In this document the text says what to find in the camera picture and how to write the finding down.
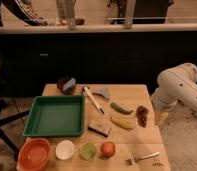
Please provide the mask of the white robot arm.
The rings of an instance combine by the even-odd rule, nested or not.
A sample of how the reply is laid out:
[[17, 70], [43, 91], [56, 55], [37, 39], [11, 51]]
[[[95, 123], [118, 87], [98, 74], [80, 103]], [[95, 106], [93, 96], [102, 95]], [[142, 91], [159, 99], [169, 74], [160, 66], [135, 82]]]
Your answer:
[[158, 87], [151, 96], [158, 112], [173, 108], [181, 101], [197, 112], [197, 66], [184, 63], [166, 69], [157, 77]]

